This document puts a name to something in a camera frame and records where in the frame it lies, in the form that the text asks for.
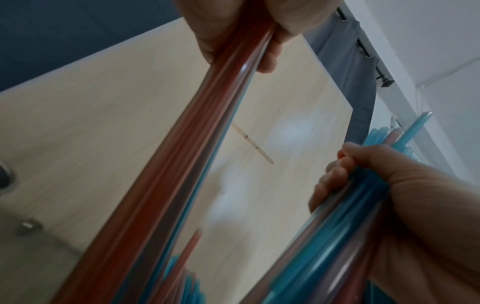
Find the white ceiling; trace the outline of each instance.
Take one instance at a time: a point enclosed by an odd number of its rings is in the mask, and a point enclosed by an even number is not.
[[[365,0],[417,85],[480,58],[479,0]]]

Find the hand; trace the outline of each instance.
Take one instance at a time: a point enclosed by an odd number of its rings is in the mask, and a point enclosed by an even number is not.
[[[480,198],[466,185],[387,145],[345,143],[309,202],[315,210],[355,166],[390,185],[394,218],[369,279],[398,303],[480,303]]]
[[[218,50],[239,25],[245,3],[247,0],[176,0],[208,63],[212,63]],[[282,44],[320,24],[340,3],[341,0],[265,0],[266,8],[280,27],[257,70],[271,73],[277,66]]]

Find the curtain rod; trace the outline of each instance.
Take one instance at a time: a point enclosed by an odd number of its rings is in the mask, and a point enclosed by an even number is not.
[[[337,13],[338,15],[340,16],[340,18],[344,21],[348,20],[349,18],[342,12],[342,10],[340,8],[338,8],[337,10]],[[367,51],[367,49],[365,48],[365,46],[363,45],[363,43],[360,41],[360,39],[357,39],[356,40],[356,44],[361,48],[361,50],[365,53],[365,55],[367,57],[371,57],[370,53]],[[391,86],[392,84],[394,84],[395,80],[393,79],[389,79],[388,77],[385,77],[385,74],[382,73],[380,71],[380,69],[378,67],[375,67],[376,69],[376,72],[378,73],[378,77],[377,79],[381,79],[381,87],[382,88],[388,88],[389,86]]]

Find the gray floor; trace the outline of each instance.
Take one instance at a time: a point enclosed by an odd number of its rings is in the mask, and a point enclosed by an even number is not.
[[[22,233],[21,224],[0,210],[0,301],[48,303],[80,254],[40,229]]]

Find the light wood surface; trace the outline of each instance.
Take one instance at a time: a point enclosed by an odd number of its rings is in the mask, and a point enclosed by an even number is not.
[[[1,93],[0,160],[19,180],[1,207],[84,250],[207,69],[179,20]],[[188,265],[209,303],[238,302],[305,222],[351,112],[303,37],[255,75],[177,244],[203,229]]]

